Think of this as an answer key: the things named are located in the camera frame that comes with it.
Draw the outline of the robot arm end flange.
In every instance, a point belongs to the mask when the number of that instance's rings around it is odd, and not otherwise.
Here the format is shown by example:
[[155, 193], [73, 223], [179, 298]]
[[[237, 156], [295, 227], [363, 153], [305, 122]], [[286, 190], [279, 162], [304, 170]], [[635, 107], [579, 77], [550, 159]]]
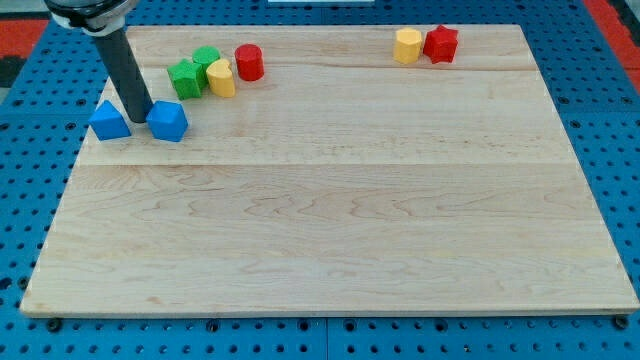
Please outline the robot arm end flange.
[[94, 37], [106, 36], [125, 25], [125, 17], [140, 0], [44, 0], [52, 19], [65, 29], [81, 29]]

